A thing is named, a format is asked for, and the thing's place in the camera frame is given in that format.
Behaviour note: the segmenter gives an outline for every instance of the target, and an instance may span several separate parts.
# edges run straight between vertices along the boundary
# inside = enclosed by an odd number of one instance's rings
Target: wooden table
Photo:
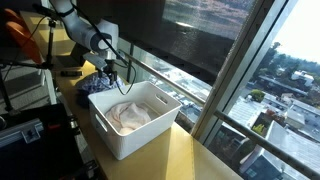
[[[39,19],[39,15],[34,13],[22,12],[21,14],[26,20],[26,23],[29,24],[30,29],[32,29],[37,22],[34,18]],[[47,34],[48,29],[47,31],[44,29],[40,30],[39,36],[41,36],[41,38],[37,38],[37,40],[40,40],[39,43],[46,42]],[[55,45],[54,48],[56,48],[56,50],[54,52],[58,54],[68,53],[66,51],[68,47],[66,46],[72,45],[72,43],[66,42],[67,36],[65,32],[61,29],[61,31],[59,31],[59,33],[56,32],[55,35],[58,40],[54,42],[65,45],[63,45],[63,48]],[[93,73],[94,66],[86,62],[83,67],[77,69],[83,71],[83,76],[74,78],[61,77],[57,71],[54,71],[54,77],[67,101],[69,109],[78,117],[81,131],[96,161],[100,165],[103,174],[108,179],[241,179],[227,165],[176,123],[173,123],[170,129],[133,154],[121,161],[117,160],[91,125],[89,110],[76,104],[77,91],[75,84],[85,76]]]

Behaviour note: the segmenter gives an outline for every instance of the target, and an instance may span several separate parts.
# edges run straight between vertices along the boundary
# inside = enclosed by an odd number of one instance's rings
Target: black cable
[[[120,56],[119,53],[112,47],[112,45],[105,39],[105,37],[102,35],[102,33],[100,32],[100,30],[97,28],[97,26],[90,20],[90,18],[89,18],[80,8],[78,8],[76,5],[74,5],[74,4],[71,2],[71,0],[70,0],[70,3],[72,4],[72,6],[73,6],[78,12],[80,12],[80,13],[84,16],[84,18],[90,23],[90,25],[91,25],[91,26],[94,28],[94,30],[97,32],[97,34],[99,35],[99,37],[108,45],[108,47],[113,51],[113,53],[114,53],[117,57],[120,58],[120,60],[122,61],[122,63],[126,65],[126,68],[129,68],[129,67],[128,67],[128,62],[125,61],[125,60],[122,58],[122,56]],[[134,84],[134,81],[135,81],[135,79],[136,79],[136,74],[137,74],[137,72],[136,72],[135,68],[134,68],[133,66],[131,66],[130,68],[132,68],[133,71],[134,71],[134,78],[133,78],[133,80],[132,80],[131,86],[129,87],[128,91],[127,91],[125,94],[121,91],[121,89],[120,89],[120,87],[119,87],[119,84],[118,84],[118,82],[116,81],[117,87],[118,87],[118,89],[119,89],[119,91],[121,92],[122,95],[126,95],[126,94],[128,94],[128,93],[130,92],[130,90],[131,90],[131,88],[132,88],[132,86],[133,86],[133,84]]]
[[[19,48],[18,52],[16,53],[16,56],[15,56],[14,59],[13,59],[14,61],[17,60],[19,54],[21,53],[21,49],[22,49],[22,48],[27,44],[27,42],[32,38],[32,36],[34,35],[34,33],[35,33],[35,32],[37,31],[37,29],[39,28],[39,25],[40,25],[41,21],[43,21],[43,19],[44,19],[45,17],[46,17],[46,16],[44,16],[44,17],[42,17],[42,18],[40,19],[40,21],[37,23],[37,26],[36,26],[35,29],[32,31],[32,33],[30,34],[30,36],[28,37],[28,39],[27,39],[27,40],[22,44],[22,46]],[[6,75],[4,76],[4,78],[3,78],[4,81],[7,79],[7,76],[8,76],[8,74],[9,74],[10,70],[12,69],[12,66],[13,66],[13,65],[10,65],[9,69],[7,70],[7,73],[6,73]]]

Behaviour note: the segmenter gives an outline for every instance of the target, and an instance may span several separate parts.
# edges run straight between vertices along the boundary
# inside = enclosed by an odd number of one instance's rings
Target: glass window
[[[248,65],[224,108],[248,131],[314,172],[320,172],[320,27],[314,23],[319,5],[297,2],[281,29],[270,33],[269,47]],[[214,134],[208,149],[244,179],[309,179],[226,123]]]

